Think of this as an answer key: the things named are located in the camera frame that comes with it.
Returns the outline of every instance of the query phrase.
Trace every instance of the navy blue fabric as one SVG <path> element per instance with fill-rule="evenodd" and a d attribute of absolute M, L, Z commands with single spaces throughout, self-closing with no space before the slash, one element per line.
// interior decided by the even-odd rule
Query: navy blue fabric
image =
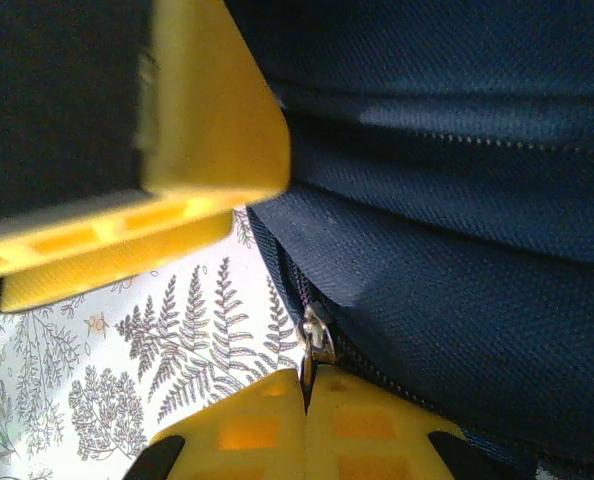
<path fill-rule="evenodd" d="M 226 3 L 291 131 L 251 215 L 291 314 L 279 250 L 399 383 L 594 465 L 594 0 Z"/>

